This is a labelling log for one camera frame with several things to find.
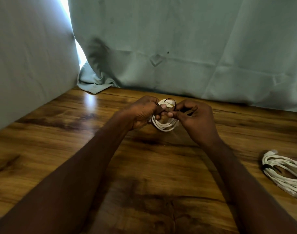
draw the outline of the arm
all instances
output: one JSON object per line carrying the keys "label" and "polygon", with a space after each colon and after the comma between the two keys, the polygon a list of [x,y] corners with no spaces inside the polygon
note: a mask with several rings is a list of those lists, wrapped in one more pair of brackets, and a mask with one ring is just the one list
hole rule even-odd
{"label": "arm", "polygon": [[168,112],[169,117],[181,121],[190,137],[200,145],[216,166],[247,233],[297,234],[297,221],[259,184],[220,139],[209,105],[185,100],[177,110],[192,109],[192,116],[182,112]]}
{"label": "arm", "polygon": [[115,113],[81,150],[0,220],[0,234],[79,233],[114,152],[129,130],[163,110],[157,102],[157,98],[145,96]]}

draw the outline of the coiled white cable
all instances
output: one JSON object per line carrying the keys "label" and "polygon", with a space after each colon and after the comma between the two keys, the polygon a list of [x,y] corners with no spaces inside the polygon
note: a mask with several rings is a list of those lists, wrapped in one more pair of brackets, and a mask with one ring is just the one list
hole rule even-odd
{"label": "coiled white cable", "polygon": [[273,169],[273,166],[276,165],[286,169],[297,177],[297,161],[288,157],[279,156],[276,150],[271,150],[264,154],[262,165],[264,167],[264,173],[270,177],[279,188],[297,198],[297,179],[283,177]]}
{"label": "coiled white cable", "polygon": [[[166,104],[167,108],[172,108],[175,105],[175,103],[176,102],[173,101],[173,100],[163,99],[163,100],[159,101],[158,105]],[[157,129],[159,129],[161,131],[168,132],[168,131],[173,130],[178,125],[178,120],[176,120],[174,118],[169,118],[167,123],[162,124],[159,121],[157,121],[155,119],[155,115],[153,115],[152,116],[152,123],[156,126]]]}

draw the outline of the hand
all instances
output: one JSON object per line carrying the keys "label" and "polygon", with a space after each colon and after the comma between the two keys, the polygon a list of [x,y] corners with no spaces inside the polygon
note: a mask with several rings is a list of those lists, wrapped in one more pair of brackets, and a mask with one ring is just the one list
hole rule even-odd
{"label": "hand", "polygon": [[158,98],[152,96],[144,96],[131,104],[130,106],[121,110],[133,120],[132,130],[145,125],[150,116],[156,115],[156,120],[160,120],[159,115],[162,111],[167,109],[166,104],[157,105]]}
{"label": "hand", "polygon": [[[192,110],[193,114],[188,116],[182,111]],[[187,130],[191,139],[200,146],[211,146],[221,142],[213,118],[213,110],[206,103],[196,102],[190,99],[183,100],[176,106],[176,111],[171,111],[162,115],[179,120]]]}

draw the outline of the white cable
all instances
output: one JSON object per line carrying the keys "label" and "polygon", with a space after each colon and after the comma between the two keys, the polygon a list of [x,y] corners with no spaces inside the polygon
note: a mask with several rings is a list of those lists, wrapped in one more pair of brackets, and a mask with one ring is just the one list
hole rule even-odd
{"label": "white cable", "polygon": [[[173,100],[163,99],[163,100],[159,101],[158,105],[166,104],[167,108],[172,108],[175,105],[175,103],[176,102]],[[178,120],[176,120],[174,118],[169,118],[165,124],[162,124],[155,119],[155,115],[152,116],[152,122],[156,126],[157,129],[159,129],[161,131],[165,131],[165,132],[173,130],[178,125]]]}
{"label": "white cable", "polygon": [[[279,166],[286,169],[297,177],[297,161],[288,157],[277,155],[276,150],[271,150],[264,154],[262,165]],[[279,175],[274,169],[265,168],[264,173],[282,190],[297,198],[297,179],[291,179]]]}

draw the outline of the curtain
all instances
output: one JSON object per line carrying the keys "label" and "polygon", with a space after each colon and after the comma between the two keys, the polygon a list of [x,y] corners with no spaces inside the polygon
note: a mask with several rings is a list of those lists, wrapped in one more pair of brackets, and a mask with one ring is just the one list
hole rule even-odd
{"label": "curtain", "polygon": [[0,129],[74,87],[78,73],[59,0],[0,0]]}
{"label": "curtain", "polygon": [[110,85],[297,112],[297,0],[69,0],[88,63]]}

